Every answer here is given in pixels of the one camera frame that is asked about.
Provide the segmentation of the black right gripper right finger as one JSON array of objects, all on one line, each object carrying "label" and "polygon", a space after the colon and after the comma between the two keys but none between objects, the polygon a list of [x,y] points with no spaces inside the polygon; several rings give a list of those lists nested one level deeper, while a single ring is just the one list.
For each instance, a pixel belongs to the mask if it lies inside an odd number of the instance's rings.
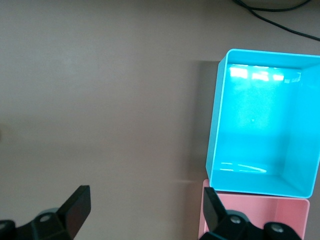
[{"label": "black right gripper right finger", "polygon": [[202,240],[299,240],[290,226],[280,222],[267,222],[258,228],[246,220],[242,212],[227,211],[212,187],[203,189],[203,215],[208,232]]}]

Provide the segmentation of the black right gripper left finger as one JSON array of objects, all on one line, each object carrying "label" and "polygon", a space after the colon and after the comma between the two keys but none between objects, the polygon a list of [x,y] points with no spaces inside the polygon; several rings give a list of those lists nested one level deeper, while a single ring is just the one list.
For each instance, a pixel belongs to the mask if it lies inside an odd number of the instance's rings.
[{"label": "black right gripper left finger", "polygon": [[0,221],[2,240],[73,240],[91,212],[91,190],[79,186],[57,210],[47,210],[25,225]]}]

